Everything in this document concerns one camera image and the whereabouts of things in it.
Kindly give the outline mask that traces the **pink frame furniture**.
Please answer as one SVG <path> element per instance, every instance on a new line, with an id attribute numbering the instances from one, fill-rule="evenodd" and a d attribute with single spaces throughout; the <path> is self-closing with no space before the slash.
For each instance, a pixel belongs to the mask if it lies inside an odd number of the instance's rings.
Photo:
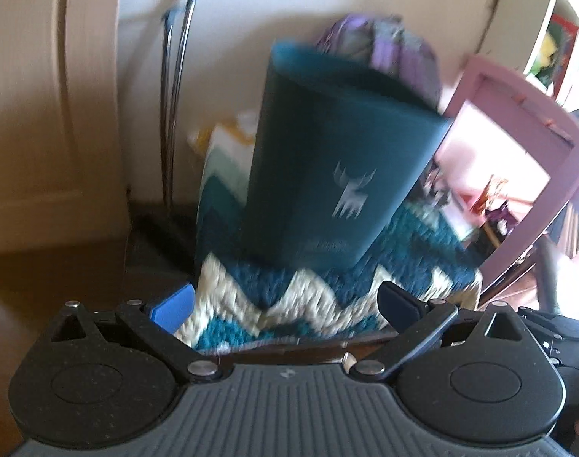
<path id="1" fill-rule="evenodd" d="M 496 195 L 517 211 L 517 228 L 480 265 L 488 288 L 577 190 L 579 125 L 525 77 L 480 55 L 468 59 L 445 114 L 452 125 L 435 160 L 459 203 Z"/>

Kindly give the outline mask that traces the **teal trash bin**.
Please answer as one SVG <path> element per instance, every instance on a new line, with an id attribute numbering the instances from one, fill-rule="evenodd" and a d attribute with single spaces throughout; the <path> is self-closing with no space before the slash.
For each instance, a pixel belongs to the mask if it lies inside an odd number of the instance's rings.
<path id="1" fill-rule="evenodd" d="M 398 80 L 307 45 L 270 53 L 242 246 L 292 268 L 356 265 L 451 122 Z"/>

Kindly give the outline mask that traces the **teal white zigzag knitted blanket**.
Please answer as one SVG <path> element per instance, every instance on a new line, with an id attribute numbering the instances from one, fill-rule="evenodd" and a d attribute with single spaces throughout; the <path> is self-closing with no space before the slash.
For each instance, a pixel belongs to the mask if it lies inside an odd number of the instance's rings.
<path id="1" fill-rule="evenodd" d="M 204 168 L 198 201 L 195 306 L 173 327 L 204 354 L 305 339 L 350 339 L 388 326 L 377 307 L 391 281 L 415 298 L 478 306 L 481 274 L 437 209 L 407 199 L 355 267 L 278 268 L 250 260 L 240 230 L 256 120 L 244 116 L 190 137 Z"/>

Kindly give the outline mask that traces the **cream door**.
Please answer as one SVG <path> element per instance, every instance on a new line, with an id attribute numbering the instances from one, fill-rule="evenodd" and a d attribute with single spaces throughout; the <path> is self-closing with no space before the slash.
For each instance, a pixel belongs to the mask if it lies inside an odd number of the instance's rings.
<path id="1" fill-rule="evenodd" d="M 0 0 L 0 254 L 127 233 L 119 0 Z"/>

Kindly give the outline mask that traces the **chrome stand with black base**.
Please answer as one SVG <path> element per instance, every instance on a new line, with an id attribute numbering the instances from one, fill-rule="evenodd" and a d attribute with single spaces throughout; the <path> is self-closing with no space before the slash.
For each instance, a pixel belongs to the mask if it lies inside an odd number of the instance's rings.
<path id="1" fill-rule="evenodd" d="M 169 268 L 192 270 L 192 238 L 187 217 L 175 211 L 175 156 L 183 72 L 188 38 L 198 0 L 175 5 L 161 17 L 162 44 L 159 85 L 159 160 L 161 201 L 130 201 L 131 237 L 147 243 Z"/>

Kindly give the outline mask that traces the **purple grey trash in bin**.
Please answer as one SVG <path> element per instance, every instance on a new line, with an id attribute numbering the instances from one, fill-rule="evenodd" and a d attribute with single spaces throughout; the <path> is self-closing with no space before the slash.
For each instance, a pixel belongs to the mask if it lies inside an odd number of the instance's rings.
<path id="1" fill-rule="evenodd" d="M 396 14 L 374 17 L 349 13 L 324 31 L 316 48 L 393 77 L 434 109 L 439 104 L 442 83 L 436 54 Z"/>

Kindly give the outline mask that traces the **white bookshelf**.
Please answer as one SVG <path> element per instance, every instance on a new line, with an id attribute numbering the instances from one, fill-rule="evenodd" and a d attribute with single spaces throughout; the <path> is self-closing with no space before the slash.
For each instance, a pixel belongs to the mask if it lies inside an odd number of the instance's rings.
<path id="1" fill-rule="evenodd" d="M 550 0 L 529 64 L 527 81 L 568 112 L 579 109 L 579 0 Z"/>

